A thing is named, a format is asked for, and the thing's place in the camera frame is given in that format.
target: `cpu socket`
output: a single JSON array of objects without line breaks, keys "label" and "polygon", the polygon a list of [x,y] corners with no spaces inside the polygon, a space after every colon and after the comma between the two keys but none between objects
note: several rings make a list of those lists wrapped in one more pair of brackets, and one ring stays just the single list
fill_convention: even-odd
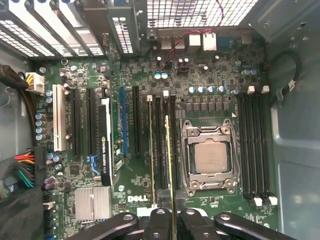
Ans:
[{"label": "cpu socket", "polygon": [[198,190],[227,189],[233,194],[239,182],[240,166],[236,133],[229,119],[221,126],[193,126],[181,122],[181,167],[187,194]]}]

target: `motherboard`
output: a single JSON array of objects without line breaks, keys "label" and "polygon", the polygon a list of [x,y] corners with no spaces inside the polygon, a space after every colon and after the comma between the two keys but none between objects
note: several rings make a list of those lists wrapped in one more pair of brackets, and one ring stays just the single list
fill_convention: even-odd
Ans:
[{"label": "motherboard", "polygon": [[121,212],[232,212],[278,229],[263,44],[186,54],[39,62],[46,234]]}]

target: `metal mesh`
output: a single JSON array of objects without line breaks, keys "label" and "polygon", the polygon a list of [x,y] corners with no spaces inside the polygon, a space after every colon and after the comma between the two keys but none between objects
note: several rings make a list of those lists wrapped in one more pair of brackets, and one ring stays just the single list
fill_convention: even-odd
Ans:
[{"label": "metal mesh", "polygon": [[[258,0],[219,0],[221,26],[237,26]],[[214,27],[221,21],[216,0],[148,0],[148,28]]]}]

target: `green circuit board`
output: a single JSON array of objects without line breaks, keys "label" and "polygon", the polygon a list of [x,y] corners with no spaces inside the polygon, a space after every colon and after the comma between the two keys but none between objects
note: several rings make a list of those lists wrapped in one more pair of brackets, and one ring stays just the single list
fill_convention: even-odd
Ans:
[{"label": "green circuit board", "polygon": [[[239,144],[239,121],[238,105],[236,98],[231,94],[234,89],[245,88],[252,84],[265,84],[267,76],[258,72],[255,76],[243,76],[242,69],[258,69],[259,63],[265,59],[264,48],[259,44],[254,44],[241,51],[233,51],[226,48],[219,53],[219,60],[213,62],[212,55],[185,55],[177,54],[174,59],[188,58],[188,73],[179,74],[177,70],[169,68],[166,70],[167,79],[156,80],[155,73],[161,72],[162,68],[157,65],[156,58],[163,59],[166,54],[151,52],[145,57],[118,60],[113,54],[109,59],[69,59],[67,65],[62,65],[60,61],[51,61],[45,64],[47,73],[45,76],[45,88],[52,89],[53,84],[61,84],[60,73],[68,75],[67,83],[70,86],[77,86],[80,92],[81,105],[81,154],[74,157],[73,146],[67,143],[67,150],[60,154],[63,157],[62,168],[56,170],[54,164],[48,165],[47,175],[56,178],[56,187],[49,192],[53,194],[54,228],[55,239],[62,240],[77,232],[88,228],[96,222],[81,223],[75,218],[75,190],[78,188],[100,187],[101,181],[93,173],[90,164],[87,162],[87,139],[86,133],[88,125],[86,120],[86,89],[93,88],[97,95],[97,104],[103,94],[103,87],[108,85],[111,94],[111,120],[112,120],[112,155],[113,155],[113,186],[111,186],[111,212],[116,215],[120,212],[137,213],[137,208],[150,208],[152,206],[151,189],[151,164],[149,155],[149,130],[148,130],[148,106],[146,98],[154,91],[172,91],[176,94],[176,126],[180,121],[190,120],[194,126],[210,127],[220,125],[224,119],[230,119],[237,134],[237,151],[240,156]],[[235,61],[241,60],[241,67],[235,65]],[[208,66],[208,71],[203,72],[201,66]],[[35,66],[38,70],[43,63]],[[111,74],[107,79],[106,72]],[[121,106],[119,88],[125,87],[127,106],[127,137],[128,154],[122,154],[123,135],[121,133]],[[142,153],[135,153],[134,138],[134,114],[132,87],[139,86],[141,101],[141,136]],[[208,89],[214,87],[212,93],[197,91],[199,87]],[[224,92],[218,93],[219,86],[224,87]],[[195,92],[190,93],[190,87],[194,87]],[[221,103],[224,109],[211,111],[209,109],[195,111],[197,104],[201,103]],[[193,105],[193,110],[186,110],[187,105]],[[66,102],[66,132],[71,131],[71,106]],[[45,140],[39,142],[45,145],[49,153],[53,152],[53,110],[50,103],[46,103],[46,97],[39,97],[37,102],[38,113],[44,113],[47,117]],[[97,154],[99,154],[99,133],[97,132]],[[178,169],[180,169],[181,151],[178,145]],[[269,149],[269,169],[270,188],[275,192],[275,166],[272,159],[272,150]],[[184,192],[181,176],[178,179],[180,191]],[[199,190],[193,197],[183,197],[185,207],[198,208],[206,212],[209,218],[220,212],[232,212],[256,223],[262,224],[272,229],[278,229],[278,214],[276,206],[256,207],[249,205],[243,199],[241,184],[236,188],[234,194],[229,194],[225,189]]]}]

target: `chipset heatsink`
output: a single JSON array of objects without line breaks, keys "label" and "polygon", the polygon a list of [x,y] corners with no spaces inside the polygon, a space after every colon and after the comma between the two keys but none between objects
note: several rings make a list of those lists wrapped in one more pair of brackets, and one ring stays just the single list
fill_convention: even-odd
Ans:
[{"label": "chipset heatsink", "polygon": [[75,220],[77,222],[102,221],[111,217],[111,189],[84,187],[74,191]]},{"label": "chipset heatsink", "polygon": [[229,119],[221,126],[181,127],[181,166],[183,184],[189,197],[196,191],[227,189],[234,194],[240,177],[236,133]]}]

